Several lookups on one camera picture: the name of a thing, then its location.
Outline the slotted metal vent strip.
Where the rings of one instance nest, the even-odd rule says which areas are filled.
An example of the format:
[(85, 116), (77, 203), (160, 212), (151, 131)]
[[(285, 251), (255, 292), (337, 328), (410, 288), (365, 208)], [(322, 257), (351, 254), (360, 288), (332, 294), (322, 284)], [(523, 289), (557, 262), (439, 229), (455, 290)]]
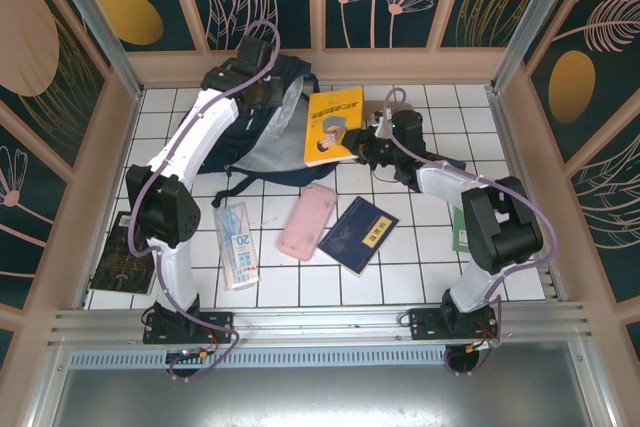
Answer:
[[(69, 360), (71, 370), (167, 369), (173, 351), (76, 351)], [(222, 368), (342, 367), (378, 365), (438, 365), (445, 350), (436, 347), (365, 347), (239, 349), (227, 356)]]

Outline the clear plastic pen pack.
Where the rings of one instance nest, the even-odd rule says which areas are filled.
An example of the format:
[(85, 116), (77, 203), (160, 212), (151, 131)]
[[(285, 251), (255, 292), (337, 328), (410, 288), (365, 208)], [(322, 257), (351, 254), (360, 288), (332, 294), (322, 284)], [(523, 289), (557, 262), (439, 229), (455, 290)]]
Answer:
[(243, 289), (259, 281), (259, 262), (244, 202), (214, 211), (226, 286)]

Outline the yellow cartoon cover book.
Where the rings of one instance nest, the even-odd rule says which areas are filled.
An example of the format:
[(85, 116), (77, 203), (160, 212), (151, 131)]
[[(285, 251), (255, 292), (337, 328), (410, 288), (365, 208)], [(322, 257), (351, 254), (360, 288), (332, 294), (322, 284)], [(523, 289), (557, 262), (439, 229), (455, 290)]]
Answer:
[(355, 158), (342, 139), (362, 127), (363, 105), (362, 86), (310, 96), (303, 156), (307, 167)]

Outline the black cover book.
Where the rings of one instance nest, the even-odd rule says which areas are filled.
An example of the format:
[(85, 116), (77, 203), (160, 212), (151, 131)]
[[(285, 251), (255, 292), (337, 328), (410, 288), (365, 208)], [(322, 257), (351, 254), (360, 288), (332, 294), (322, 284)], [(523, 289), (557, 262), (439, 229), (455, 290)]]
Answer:
[(143, 294), (151, 291), (154, 259), (151, 254), (135, 257), (128, 245), (131, 214), (119, 211), (107, 236), (89, 287), (94, 290)]

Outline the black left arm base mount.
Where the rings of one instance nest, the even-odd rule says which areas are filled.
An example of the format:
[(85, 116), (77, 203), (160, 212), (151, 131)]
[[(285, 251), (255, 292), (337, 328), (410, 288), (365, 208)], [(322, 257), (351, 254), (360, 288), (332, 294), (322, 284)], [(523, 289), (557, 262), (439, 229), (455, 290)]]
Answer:
[(230, 344), (233, 327), (231, 312), (203, 313), (202, 320), (217, 329), (202, 326), (177, 312), (150, 312), (144, 320), (142, 342), (147, 345)]

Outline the pink pencil case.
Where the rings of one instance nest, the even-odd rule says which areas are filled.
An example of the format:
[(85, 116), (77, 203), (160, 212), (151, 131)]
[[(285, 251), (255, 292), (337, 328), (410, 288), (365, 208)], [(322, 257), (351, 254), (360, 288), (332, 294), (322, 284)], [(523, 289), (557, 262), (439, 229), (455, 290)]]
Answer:
[(336, 202), (333, 189), (317, 183), (305, 187), (278, 240), (278, 250), (300, 261), (310, 260)]

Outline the aluminium side rail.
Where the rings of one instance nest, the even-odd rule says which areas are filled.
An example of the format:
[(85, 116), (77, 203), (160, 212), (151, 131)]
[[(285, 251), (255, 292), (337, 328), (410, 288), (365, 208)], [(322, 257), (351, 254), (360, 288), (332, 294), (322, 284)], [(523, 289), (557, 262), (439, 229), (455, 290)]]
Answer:
[[(530, 200), (534, 200), (535, 197), (530, 190), (529, 176), (524, 167), (523, 158), (501, 97), (493, 92), (488, 92), (487, 97), (509, 173), (520, 179), (527, 197)], [(504, 287), (509, 300), (557, 301), (558, 293), (554, 283), (552, 267), (552, 264), (546, 264), (538, 266), (536, 270), (530, 268), (507, 277), (504, 281)]]

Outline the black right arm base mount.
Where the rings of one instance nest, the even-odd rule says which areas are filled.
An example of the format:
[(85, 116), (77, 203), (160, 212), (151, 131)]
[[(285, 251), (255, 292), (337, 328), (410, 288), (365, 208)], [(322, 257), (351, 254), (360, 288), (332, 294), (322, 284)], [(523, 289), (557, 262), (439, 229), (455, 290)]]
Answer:
[(449, 312), (444, 307), (415, 308), (408, 314), (413, 340), (476, 341), (499, 336), (496, 311), (489, 306), (471, 313)]

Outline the navy notebook with yellow label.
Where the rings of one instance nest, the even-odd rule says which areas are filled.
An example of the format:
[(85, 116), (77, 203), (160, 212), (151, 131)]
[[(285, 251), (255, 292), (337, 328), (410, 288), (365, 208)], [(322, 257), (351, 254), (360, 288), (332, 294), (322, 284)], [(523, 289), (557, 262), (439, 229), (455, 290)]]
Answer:
[(360, 276), (398, 223), (393, 215), (357, 196), (317, 248)]

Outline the aluminium frame post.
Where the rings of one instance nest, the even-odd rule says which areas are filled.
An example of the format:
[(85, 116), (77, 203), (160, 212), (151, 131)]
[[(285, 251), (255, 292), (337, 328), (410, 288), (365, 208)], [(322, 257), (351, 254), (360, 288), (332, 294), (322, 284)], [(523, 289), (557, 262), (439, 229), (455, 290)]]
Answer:
[(557, 0), (530, 0), (491, 79), (491, 93), (499, 96), (508, 86), (524, 55)]
[(93, 32), (128, 92), (136, 100), (139, 100), (142, 93), (142, 84), (97, 0), (73, 0), (73, 3), (83, 15), (88, 28)]

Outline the navy blue backpack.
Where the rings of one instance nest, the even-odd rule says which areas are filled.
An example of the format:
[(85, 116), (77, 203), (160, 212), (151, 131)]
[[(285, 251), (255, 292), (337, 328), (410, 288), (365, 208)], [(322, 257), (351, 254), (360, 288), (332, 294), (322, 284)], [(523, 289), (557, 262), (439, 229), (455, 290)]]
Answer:
[(303, 160), (309, 108), (309, 96), (303, 88), (309, 84), (314, 93), (319, 91), (311, 64), (295, 56), (281, 55), (272, 74), (283, 81), (282, 105), (241, 113), (199, 169), (201, 174), (230, 176), (240, 173), (244, 176), (236, 185), (215, 195), (212, 201), (215, 208), (224, 200), (238, 196), (257, 180), (301, 188), (327, 177), (336, 169), (335, 162), (309, 167)]

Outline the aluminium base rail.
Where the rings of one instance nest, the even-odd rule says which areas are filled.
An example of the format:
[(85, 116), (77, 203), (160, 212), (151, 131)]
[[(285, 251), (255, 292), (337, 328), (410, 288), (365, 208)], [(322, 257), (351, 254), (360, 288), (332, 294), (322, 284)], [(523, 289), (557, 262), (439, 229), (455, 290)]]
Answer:
[[(405, 345), (409, 329), (398, 318), (404, 306), (240, 308), (234, 327), (242, 347)], [(51, 348), (124, 349), (143, 346), (142, 311), (58, 312), (46, 335)], [(594, 332), (578, 302), (504, 302), (503, 343), (573, 341)]]

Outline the small wired circuit board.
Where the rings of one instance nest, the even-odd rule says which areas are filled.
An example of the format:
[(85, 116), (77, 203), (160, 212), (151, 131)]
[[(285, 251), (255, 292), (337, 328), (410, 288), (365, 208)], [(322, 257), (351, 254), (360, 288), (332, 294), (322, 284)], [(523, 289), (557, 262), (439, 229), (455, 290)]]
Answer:
[(501, 346), (501, 342), (496, 338), (488, 338), (479, 340), (477, 342), (473, 342), (465, 347), (465, 352), (470, 354), (472, 352), (481, 351), (481, 350), (491, 350), (494, 348), (498, 348)]
[(171, 363), (202, 363), (204, 359), (210, 357), (216, 352), (215, 349), (193, 348), (168, 351), (165, 362)]

